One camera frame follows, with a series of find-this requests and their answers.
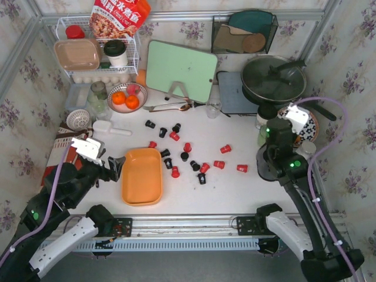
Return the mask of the orange plastic storage basket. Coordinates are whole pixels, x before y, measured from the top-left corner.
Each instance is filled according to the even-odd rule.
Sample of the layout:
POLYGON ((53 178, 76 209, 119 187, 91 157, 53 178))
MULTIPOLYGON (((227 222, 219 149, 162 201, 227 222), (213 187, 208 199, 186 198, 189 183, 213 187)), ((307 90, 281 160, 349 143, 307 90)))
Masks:
POLYGON ((162 157, 156 149, 127 151, 122 167, 121 195, 130 206, 159 202, 163 194, 162 157))

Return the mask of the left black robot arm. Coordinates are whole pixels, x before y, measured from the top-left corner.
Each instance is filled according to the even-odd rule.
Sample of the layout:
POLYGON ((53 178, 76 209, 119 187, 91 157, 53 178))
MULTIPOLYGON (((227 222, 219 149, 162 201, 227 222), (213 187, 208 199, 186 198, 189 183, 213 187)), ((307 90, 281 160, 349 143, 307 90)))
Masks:
POLYGON ((100 158, 103 143, 92 138, 73 138, 58 165, 44 178, 41 191, 21 213, 16 232, 1 255, 1 281, 40 281, 81 242, 115 232, 115 218, 101 204, 89 211, 60 238, 41 244, 70 216, 98 181, 117 182, 126 158, 100 158))

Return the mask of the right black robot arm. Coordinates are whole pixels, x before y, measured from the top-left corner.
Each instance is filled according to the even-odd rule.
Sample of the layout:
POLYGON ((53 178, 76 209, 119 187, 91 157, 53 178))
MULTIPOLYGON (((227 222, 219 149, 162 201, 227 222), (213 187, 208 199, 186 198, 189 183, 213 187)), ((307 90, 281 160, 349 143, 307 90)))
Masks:
POLYGON ((284 188, 307 230, 299 229, 277 204, 257 209, 263 227, 281 238, 296 255, 307 281, 356 277, 364 256, 338 232, 317 194, 311 173, 313 165, 294 151, 297 135, 293 124, 276 117, 267 122, 266 133, 266 142, 256 155, 258 175, 284 188))

